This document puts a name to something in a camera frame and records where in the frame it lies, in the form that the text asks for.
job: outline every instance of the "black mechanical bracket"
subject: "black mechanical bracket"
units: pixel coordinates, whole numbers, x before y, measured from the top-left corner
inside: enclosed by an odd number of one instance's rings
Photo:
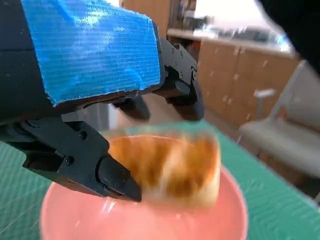
[[[1,126],[0,136],[26,154],[23,167],[60,185],[141,201],[140,187],[130,171],[108,154],[108,141],[83,121],[45,117]]]
[[[164,97],[185,120],[201,120],[205,111],[197,80],[197,62],[180,44],[172,45],[163,38],[160,44],[165,80],[153,93]]]

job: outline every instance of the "floor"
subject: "floor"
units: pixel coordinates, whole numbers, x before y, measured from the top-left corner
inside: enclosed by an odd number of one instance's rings
[[[120,110],[116,111],[117,119],[117,128],[128,128],[133,126],[143,126],[143,125],[156,125],[156,124],[165,124],[172,122],[183,121],[175,109],[166,103],[165,99],[157,96],[155,94],[145,95],[144,100],[149,108],[151,113],[151,118],[148,121],[137,121],[134,120]],[[239,137],[237,128],[225,123],[217,115],[206,109],[204,114],[204,119],[217,127],[222,133],[229,136],[235,142]],[[243,141],[241,143],[242,147],[247,149],[253,155],[258,155],[259,150],[250,142]],[[299,190],[305,194],[315,197],[319,192],[320,180],[312,179],[297,170],[291,169],[290,167],[284,165],[276,159],[270,159],[269,156],[266,156],[265,153],[260,155],[260,160],[272,168],[275,172],[281,175],[285,180],[295,185]]]

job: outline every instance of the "robotic arm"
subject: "robotic arm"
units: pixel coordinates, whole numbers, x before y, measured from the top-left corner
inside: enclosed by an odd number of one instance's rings
[[[87,123],[63,122],[61,115],[103,102],[134,118],[148,118],[141,95],[154,93],[184,119],[200,120],[204,107],[196,61],[181,45],[156,36],[160,84],[53,106],[45,93],[21,2],[9,3],[10,7],[0,8],[0,36],[6,36],[0,38],[0,141],[26,154],[24,168],[69,189],[141,201],[140,187],[130,171],[108,154],[108,141]],[[157,35],[157,26],[153,27]]]

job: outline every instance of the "countertop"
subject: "countertop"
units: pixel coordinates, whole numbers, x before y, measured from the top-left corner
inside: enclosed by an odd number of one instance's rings
[[[289,58],[295,58],[296,52],[292,49],[281,49],[273,44],[265,44],[249,40],[232,39],[230,37],[214,36],[212,33],[201,30],[191,31],[177,28],[169,28],[166,34],[170,37],[194,40],[194,41],[212,41],[221,44],[233,45],[235,47],[247,48],[266,52],[269,54],[280,55]]]

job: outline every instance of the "table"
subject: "table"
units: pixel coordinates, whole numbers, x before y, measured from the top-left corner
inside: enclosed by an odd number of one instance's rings
[[[237,180],[248,208],[248,240],[320,240],[320,213],[305,195],[205,121],[153,126],[149,131],[214,132],[222,163]],[[126,130],[134,134],[139,128]],[[0,239],[37,240],[39,213],[50,181],[21,167],[24,154],[0,143]]]

